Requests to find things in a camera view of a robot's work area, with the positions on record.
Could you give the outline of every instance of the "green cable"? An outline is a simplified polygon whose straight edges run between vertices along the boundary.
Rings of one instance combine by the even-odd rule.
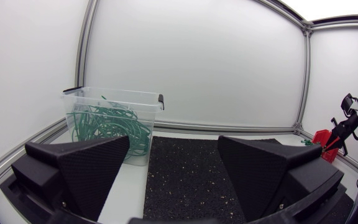
[[[305,140],[303,140],[301,142],[304,143],[306,146],[312,146],[314,144],[320,144],[320,142],[313,143],[313,142],[311,142],[310,140],[307,140],[307,139],[305,139]]]
[[[72,113],[74,129],[71,139],[86,141],[90,139],[128,136],[130,148],[126,159],[132,156],[145,156],[149,152],[151,131],[137,119],[137,113],[126,110],[119,103],[109,102],[112,108],[76,105]]]

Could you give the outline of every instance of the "metal rail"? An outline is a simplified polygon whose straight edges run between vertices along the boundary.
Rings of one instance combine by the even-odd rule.
[[[88,49],[91,26],[97,4],[98,0],[89,0],[88,6],[86,7],[84,21],[82,23],[80,33],[80,40],[78,42],[77,60],[75,67],[75,87],[85,85],[86,51]]]

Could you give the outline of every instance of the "clear plastic container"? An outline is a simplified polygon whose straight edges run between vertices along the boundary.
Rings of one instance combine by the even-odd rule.
[[[81,87],[65,90],[62,98],[73,141],[128,135],[124,163],[148,163],[155,114],[164,109],[161,94]]]

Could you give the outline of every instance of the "white wall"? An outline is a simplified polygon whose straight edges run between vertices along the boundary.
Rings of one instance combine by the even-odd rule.
[[[64,117],[87,3],[0,0],[0,157]]]
[[[331,130],[331,118],[345,120],[343,98],[358,97],[358,29],[318,31],[311,36],[311,73],[304,129],[314,134]],[[358,161],[358,141],[346,140],[349,155]]]
[[[290,127],[304,48],[299,28],[255,1],[100,1],[86,86],[162,93],[161,121]]]

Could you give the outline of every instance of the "speckled rubber mat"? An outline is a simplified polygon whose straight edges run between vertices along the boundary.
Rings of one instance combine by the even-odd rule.
[[[153,137],[144,219],[202,218],[216,218],[222,224],[246,222],[218,141]]]

